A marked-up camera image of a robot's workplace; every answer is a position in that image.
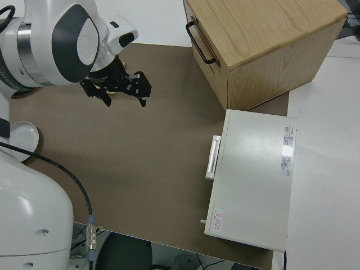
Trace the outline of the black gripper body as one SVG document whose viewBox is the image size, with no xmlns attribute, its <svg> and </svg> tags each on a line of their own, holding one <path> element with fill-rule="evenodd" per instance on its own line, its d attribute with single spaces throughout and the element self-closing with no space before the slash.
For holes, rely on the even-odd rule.
<svg viewBox="0 0 360 270">
<path fill-rule="evenodd" d="M 136 98 L 151 95 L 151 84 L 145 74 L 142 71 L 128 74 L 118 56 L 106 67 L 90 72 L 80 86 L 89 97 L 109 98 L 108 92 L 123 92 Z"/>
</svg>

